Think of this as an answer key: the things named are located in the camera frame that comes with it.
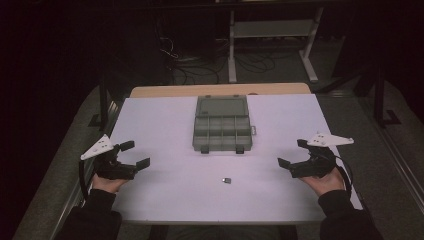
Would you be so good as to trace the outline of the person's right hand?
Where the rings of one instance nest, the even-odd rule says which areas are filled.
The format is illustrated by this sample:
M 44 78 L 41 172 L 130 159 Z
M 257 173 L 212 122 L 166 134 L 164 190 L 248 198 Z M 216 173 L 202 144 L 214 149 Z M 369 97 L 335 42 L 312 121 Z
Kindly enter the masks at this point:
M 301 181 L 307 184 L 318 197 L 330 191 L 345 189 L 343 177 L 337 168 L 322 178 L 310 176 L 301 178 Z

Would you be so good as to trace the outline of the white table cover sheet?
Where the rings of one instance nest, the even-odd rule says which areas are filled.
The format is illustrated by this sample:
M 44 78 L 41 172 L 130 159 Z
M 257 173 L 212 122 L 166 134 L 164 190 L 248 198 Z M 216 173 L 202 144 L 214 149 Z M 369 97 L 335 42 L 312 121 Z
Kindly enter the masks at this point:
M 278 158 L 305 161 L 298 139 L 329 128 L 312 94 L 250 95 L 257 133 L 244 154 L 202 154 L 192 146 L 194 97 L 129 98 L 111 139 L 135 147 L 118 158 L 151 164 L 118 193 L 115 209 L 146 224 L 281 225 L 318 222 L 324 215 L 315 193 L 281 168 Z M 231 184 L 222 182 L 231 178 Z

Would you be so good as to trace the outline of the white metal stand frame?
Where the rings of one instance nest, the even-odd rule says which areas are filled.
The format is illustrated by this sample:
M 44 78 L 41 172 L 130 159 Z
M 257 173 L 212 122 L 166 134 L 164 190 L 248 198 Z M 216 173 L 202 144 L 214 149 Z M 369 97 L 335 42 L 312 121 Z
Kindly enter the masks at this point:
M 309 81 L 318 81 L 313 65 L 309 59 L 310 52 L 320 25 L 324 8 L 319 7 L 312 19 L 302 20 L 276 20 L 276 21 L 235 21 L 235 13 L 230 14 L 229 24 L 229 57 L 228 75 L 229 82 L 237 82 L 236 64 L 234 56 L 234 40 L 242 38 L 268 38 L 268 37 L 306 37 L 307 43 L 299 51 L 303 67 Z

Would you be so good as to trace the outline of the black metal stand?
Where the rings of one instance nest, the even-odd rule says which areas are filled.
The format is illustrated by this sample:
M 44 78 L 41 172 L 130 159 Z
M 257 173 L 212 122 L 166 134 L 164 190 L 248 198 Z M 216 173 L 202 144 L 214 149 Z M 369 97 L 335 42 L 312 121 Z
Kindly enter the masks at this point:
M 89 122 L 89 127 L 98 127 L 100 131 L 105 130 L 117 110 L 116 102 L 112 99 L 105 77 L 99 79 L 99 112 L 94 114 Z
M 384 72 L 380 66 L 376 68 L 376 81 L 374 86 L 374 119 L 381 128 L 387 125 L 398 125 L 400 120 L 393 110 L 384 109 Z

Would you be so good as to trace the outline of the grey plastic organizer box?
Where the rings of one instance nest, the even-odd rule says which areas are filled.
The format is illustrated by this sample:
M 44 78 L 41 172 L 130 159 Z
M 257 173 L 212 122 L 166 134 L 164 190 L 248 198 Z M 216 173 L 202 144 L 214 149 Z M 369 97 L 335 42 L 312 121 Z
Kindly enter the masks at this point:
M 198 97 L 192 140 L 195 151 L 244 154 L 253 146 L 252 136 L 245 95 Z

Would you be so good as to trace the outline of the person's left hand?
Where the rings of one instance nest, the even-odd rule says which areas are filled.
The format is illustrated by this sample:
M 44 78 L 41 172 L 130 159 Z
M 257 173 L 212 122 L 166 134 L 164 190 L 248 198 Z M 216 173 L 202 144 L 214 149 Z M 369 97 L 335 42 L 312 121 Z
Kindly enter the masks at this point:
M 115 194 L 126 183 L 127 180 L 125 179 L 110 180 L 95 174 L 92 179 L 92 188 Z

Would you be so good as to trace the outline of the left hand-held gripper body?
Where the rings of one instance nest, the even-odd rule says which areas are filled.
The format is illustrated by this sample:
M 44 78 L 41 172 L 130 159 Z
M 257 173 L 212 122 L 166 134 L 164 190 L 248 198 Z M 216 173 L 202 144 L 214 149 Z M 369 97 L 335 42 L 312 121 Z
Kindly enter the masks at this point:
M 93 158 L 94 172 L 99 177 L 133 180 L 138 171 L 135 165 L 123 164 L 118 160 L 118 153 L 122 152 L 119 145 L 113 144 L 109 136 L 104 134 L 80 156 L 80 160 Z

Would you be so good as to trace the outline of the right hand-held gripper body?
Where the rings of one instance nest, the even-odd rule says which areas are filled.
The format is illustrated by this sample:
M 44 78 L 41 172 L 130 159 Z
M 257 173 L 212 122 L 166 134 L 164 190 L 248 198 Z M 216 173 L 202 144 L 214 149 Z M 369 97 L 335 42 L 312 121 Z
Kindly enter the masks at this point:
M 353 144 L 352 138 L 336 135 L 317 133 L 308 141 L 309 159 L 303 162 L 291 163 L 289 170 L 293 178 L 316 176 L 322 178 L 330 173 L 336 166 L 336 155 L 331 146 Z

